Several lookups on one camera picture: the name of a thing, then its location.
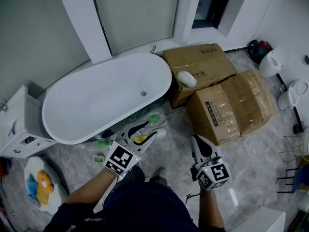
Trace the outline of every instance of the cardboard box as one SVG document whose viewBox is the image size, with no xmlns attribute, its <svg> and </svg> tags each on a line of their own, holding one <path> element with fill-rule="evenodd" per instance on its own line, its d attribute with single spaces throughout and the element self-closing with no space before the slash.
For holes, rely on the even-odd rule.
<svg viewBox="0 0 309 232">
<path fill-rule="evenodd" d="M 197 91 L 186 110 L 194 132 L 215 145 L 240 136 L 232 106 L 220 84 Z"/>
<path fill-rule="evenodd" d="M 233 106 L 241 135 L 262 127 L 274 114 L 274 101 L 257 70 L 230 77 L 221 85 Z"/>
<path fill-rule="evenodd" d="M 169 90 L 172 107 L 183 105 L 200 89 L 214 85 L 237 74 L 237 70 L 217 44 L 201 44 L 163 52 L 173 73 Z M 197 79 L 195 87 L 187 87 L 177 79 L 179 71 L 187 71 Z"/>
</svg>

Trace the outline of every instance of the freestanding bathtub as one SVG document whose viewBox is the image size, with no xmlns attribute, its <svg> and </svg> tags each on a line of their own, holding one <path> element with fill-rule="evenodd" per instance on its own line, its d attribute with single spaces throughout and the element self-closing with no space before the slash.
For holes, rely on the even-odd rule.
<svg viewBox="0 0 309 232">
<path fill-rule="evenodd" d="M 171 84 L 167 63 L 154 54 L 116 58 L 57 81 L 42 118 L 58 142 L 79 144 L 164 95 Z"/>
</svg>

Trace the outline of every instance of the shoe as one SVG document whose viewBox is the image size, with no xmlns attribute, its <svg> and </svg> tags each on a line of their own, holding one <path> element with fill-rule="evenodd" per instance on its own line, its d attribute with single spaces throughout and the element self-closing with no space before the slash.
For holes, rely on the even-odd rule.
<svg viewBox="0 0 309 232">
<path fill-rule="evenodd" d="M 167 172 L 166 168 L 160 167 L 160 168 L 158 168 L 158 169 L 155 171 L 153 177 L 161 177 L 161 178 L 166 179 L 166 176 L 167 176 L 167 175 L 168 175 L 168 172 Z"/>
</svg>

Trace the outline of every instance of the marble floor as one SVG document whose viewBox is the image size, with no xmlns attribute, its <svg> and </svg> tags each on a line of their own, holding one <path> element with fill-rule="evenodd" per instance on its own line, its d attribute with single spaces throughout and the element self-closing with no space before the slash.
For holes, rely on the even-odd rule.
<svg viewBox="0 0 309 232">
<path fill-rule="evenodd" d="M 244 51 L 227 55 L 239 72 L 256 67 Z M 267 79 L 266 83 L 274 99 L 277 99 L 281 94 L 281 84 L 277 77 Z M 188 193 L 199 192 L 198 183 L 192 182 L 189 171 L 194 163 L 189 143 L 193 135 L 190 120 L 183 107 L 171 109 L 168 101 L 164 101 L 152 113 L 159 115 L 162 120 L 167 120 L 163 126 L 167 130 L 167 135 L 156 139 L 148 148 L 141 162 L 141 168 L 149 178 L 157 167 L 166 167 L 169 185 L 185 202 Z M 261 129 L 219 147 L 219 152 L 229 164 L 232 174 L 232 179 L 216 190 L 227 231 L 243 223 L 261 206 L 285 211 L 286 227 L 294 218 L 302 195 L 277 194 L 276 191 L 284 189 L 285 186 L 283 183 L 278 183 L 276 178 L 285 176 L 285 169 L 296 164 L 295 161 L 286 164 L 279 157 L 279 152 L 289 147 L 284 136 L 293 135 L 292 126 L 295 123 L 293 111 L 277 110 Z M 66 191 L 72 193 L 101 170 L 100 165 L 93 164 L 92 157 L 96 154 L 106 154 L 107 150 L 107 147 L 98 146 L 96 143 L 57 144 L 38 155 L 55 169 Z M 17 231 L 29 228 L 33 231 L 42 231 L 50 221 L 51 215 L 30 208 L 25 201 L 23 169 L 26 163 L 26 159 L 12 159 L 10 174 L 3 179 L 0 195 Z M 230 188 L 234 189 L 238 199 L 237 207 L 234 206 L 229 194 Z M 189 199 L 186 207 L 197 223 L 199 198 Z"/>
</svg>

